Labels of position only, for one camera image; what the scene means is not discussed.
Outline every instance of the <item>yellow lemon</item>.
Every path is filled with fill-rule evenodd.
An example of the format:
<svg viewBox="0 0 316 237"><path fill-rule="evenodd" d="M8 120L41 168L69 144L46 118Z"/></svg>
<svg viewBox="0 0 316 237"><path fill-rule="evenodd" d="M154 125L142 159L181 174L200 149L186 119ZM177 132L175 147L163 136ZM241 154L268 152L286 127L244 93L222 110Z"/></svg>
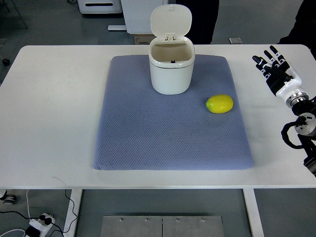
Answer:
<svg viewBox="0 0 316 237"><path fill-rule="evenodd" d="M223 114L228 112L232 109L233 104L233 99L229 95L223 94L214 95L206 102L208 110L215 114Z"/></svg>

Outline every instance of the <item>black pants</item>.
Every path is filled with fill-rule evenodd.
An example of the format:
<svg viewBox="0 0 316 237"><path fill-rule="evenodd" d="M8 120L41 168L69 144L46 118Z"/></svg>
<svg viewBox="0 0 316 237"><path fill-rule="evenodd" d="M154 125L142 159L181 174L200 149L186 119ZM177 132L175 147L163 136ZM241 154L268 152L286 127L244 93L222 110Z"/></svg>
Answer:
<svg viewBox="0 0 316 237"><path fill-rule="evenodd" d="M303 44L316 59L316 0L304 0L295 19L290 34L279 43Z"/></svg>
<svg viewBox="0 0 316 237"><path fill-rule="evenodd" d="M185 35L193 44L210 44L218 16L219 0L176 0L192 13L192 25Z"/></svg>

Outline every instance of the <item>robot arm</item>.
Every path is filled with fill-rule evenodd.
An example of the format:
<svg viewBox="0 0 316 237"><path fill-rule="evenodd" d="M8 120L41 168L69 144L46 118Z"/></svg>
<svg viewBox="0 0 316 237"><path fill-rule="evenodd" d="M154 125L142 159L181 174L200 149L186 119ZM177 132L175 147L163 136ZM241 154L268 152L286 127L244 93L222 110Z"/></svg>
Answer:
<svg viewBox="0 0 316 237"><path fill-rule="evenodd" d="M308 94L301 87L302 80L293 67L274 48L270 50L276 59L268 52L264 54L270 62L264 58L253 56L257 63L256 67L267 79L267 85L276 97L283 99L285 104L298 116L297 120L286 124L281 132L284 142L294 149L304 149L308 157L304 160L304 165L316 177L316 146L312 140L316 140L316 97L309 100ZM295 127L301 145L294 145L287 132L291 127Z"/></svg>

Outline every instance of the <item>gray floor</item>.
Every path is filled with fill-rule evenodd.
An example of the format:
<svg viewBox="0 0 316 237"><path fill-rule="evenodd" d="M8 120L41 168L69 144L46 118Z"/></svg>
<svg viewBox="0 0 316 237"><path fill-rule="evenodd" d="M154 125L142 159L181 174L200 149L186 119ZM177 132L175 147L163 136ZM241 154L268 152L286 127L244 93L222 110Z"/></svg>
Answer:
<svg viewBox="0 0 316 237"><path fill-rule="evenodd" d="M0 4L0 39L7 39L0 54L11 63L26 45L133 44L133 36L127 32L107 31L108 25L124 24L121 14L82 15L76 4L66 0L15 2L29 28L24 28L11 1L6 0L10 12ZM245 44L277 43L290 32L301 3L302 0L221 0L212 44L229 44L228 38L233 37L240 37ZM0 64L0 83L9 68ZM27 215L26 190L12 192L18 195L17 204L0 203L0 210L18 210ZM316 236L315 189L256 190L255 194L265 236ZM32 215L50 212L63 228L68 208L64 191L29 191L29 201ZM76 236L99 236L103 215L140 213L221 215L225 236L250 236L241 190L87 190L82 196ZM0 214L0 235L27 227L28 221L22 217ZM19 237L21 233L6 236Z"/></svg>

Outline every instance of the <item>trash can lid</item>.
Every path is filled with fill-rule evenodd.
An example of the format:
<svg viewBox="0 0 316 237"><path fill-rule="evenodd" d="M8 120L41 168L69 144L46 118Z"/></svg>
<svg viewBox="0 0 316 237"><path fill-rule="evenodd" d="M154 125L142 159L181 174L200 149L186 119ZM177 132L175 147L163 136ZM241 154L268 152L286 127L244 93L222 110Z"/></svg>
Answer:
<svg viewBox="0 0 316 237"><path fill-rule="evenodd" d="M166 4L157 7L151 16L151 28L156 37L166 37L166 34L175 34L175 37L186 35L192 22L190 10L179 4Z"/></svg>

